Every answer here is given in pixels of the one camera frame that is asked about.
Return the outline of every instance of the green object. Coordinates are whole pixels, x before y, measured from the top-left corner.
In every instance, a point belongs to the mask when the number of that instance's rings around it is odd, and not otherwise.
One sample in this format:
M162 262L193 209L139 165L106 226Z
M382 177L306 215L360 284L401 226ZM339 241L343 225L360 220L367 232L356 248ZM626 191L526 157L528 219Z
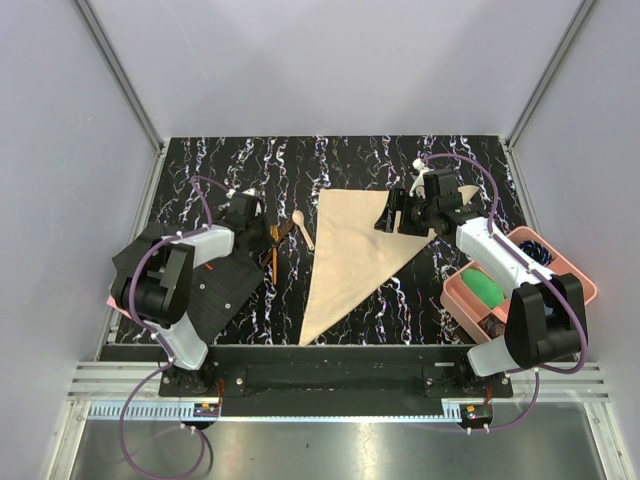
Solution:
M462 272L462 281L487 307L494 309L504 302L500 286L479 270L467 268Z

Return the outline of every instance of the pink plastic basket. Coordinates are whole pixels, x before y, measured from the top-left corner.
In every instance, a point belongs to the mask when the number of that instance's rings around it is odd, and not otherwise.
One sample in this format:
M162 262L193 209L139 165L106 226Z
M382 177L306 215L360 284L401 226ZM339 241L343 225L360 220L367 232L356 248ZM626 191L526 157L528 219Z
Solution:
M552 271L559 275L565 273L573 273L580 283L584 291L584 304L587 305L598 294L598 289L587 276L573 266L565 257L545 242L540 235L528 227L518 227L509 234L509 238L513 243L519 245L525 240L533 240L544 245L552 254L553 262L549 265ZM485 343L491 338L478 325L489 314L494 314L499 320L506 323L509 314L509 299L493 310L487 307L482 301L476 297L471 290L462 281L462 272L467 268L484 271L476 262L471 262L464 268L460 269L455 275L449 277L443 285L442 296L440 301L442 306L456 319L462 328L473 338L476 343Z

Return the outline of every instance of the pink bin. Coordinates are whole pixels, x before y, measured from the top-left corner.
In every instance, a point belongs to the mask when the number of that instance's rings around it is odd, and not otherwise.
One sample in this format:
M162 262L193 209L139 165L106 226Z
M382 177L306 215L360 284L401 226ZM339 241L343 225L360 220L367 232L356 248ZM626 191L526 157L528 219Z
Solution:
M518 227L509 234L509 238L516 245L519 245L525 240L533 240L544 245L553 256L553 262L551 262L548 268L559 275L573 273L578 280L580 280L584 291L585 305L591 302L591 300L593 300L598 294L598 289L584 273L574 267L571 262L560 255L555 248L545 242L540 235L530 228ZM447 311L456 319L460 326L466 330L471 338L476 341L476 343L485 343L491 340L491 338L484 332L478 323L484 320L490 313L493 313L502 322L507 323L509 299L506 299L493 310L489 309L489 307L482 303L482 301L476 297L462 281L461 273L467 268L474 268L487 273L477 262L469 263L444 282L440 301L442 302L442 306L447 309Z

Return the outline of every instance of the marble tabletop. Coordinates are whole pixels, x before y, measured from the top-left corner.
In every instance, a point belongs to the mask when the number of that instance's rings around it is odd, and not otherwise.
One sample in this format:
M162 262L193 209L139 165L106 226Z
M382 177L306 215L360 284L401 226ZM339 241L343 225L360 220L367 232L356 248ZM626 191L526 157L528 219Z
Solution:
M348 136L173 138L155 193L150 221L194 228L205 220L189 184L192 175L215 178L236 190L256 188L264 197L270 224L283 225L302 210L307 229L316 233L318 194L323 188L388 190L410 186L409 166L416 158L458 153L487 167L498 183L496 224L504 231L524 225L513 178L495 136ZM491 204L491 187L481 173L459 160L436 160L453 167L458 181L480 187L476 199ZM222 191L203 184L212 208ZM315 344L459 343L468 337L442 308L442 283L468 262L436 238L395 276L380 286ZM271 271L250 300L218 335L217 344L297 344L307 301L313 252L297 230L278 251L278 282ZM121 319L116 344L150 343L147 334Z

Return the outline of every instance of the folded cloth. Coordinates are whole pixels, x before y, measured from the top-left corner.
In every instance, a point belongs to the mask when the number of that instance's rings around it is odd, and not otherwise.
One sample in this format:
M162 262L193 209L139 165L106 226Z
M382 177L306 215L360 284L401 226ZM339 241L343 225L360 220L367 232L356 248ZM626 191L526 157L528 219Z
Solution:
M459 188L468 203L478 187ZM308 345L366 300L436 234L413 237L373 226L388 192L321 190L311 288L300 333Z

